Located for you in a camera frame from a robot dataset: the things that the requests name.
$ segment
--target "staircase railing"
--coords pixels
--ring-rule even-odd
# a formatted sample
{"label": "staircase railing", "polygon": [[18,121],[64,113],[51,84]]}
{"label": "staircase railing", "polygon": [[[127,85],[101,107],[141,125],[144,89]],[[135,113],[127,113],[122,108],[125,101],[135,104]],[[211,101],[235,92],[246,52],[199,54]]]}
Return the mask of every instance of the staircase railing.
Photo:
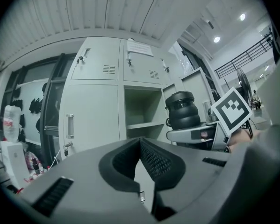
{"label": "staircase railing", "polygon": [[238,55],[231,61],[227,62],[225,65],[216,69],[215,72],[218,75],[219,79],[250,63],[257,57],[261,56],[263,53],[266,53],[269,49],[272,48],[272,41],[273,36],[272,33],[270,33],[269,35],[261,39],[258,43],[244,51],[242,54]]}

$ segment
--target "floor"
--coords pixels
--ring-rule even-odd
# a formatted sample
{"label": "floor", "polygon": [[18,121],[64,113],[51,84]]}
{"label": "floor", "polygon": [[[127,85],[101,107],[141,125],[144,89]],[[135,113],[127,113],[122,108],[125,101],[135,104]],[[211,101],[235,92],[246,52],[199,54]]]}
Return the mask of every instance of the floor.
{"label": "floor", "polygon": [[270,117],[264,106],[261,109],[253,109],[250,124],[252,129],[266,130],[271,126]]}

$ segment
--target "small bottle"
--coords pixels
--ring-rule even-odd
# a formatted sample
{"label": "small bottle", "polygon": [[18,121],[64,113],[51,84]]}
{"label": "small bottle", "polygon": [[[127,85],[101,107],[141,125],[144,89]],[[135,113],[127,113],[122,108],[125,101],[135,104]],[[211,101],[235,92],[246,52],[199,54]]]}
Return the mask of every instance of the small bottle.
{"label": "small bottle", "polygon": [[40,174],[39,165],[35,158],[32,158],[33,168],[36,174]]}

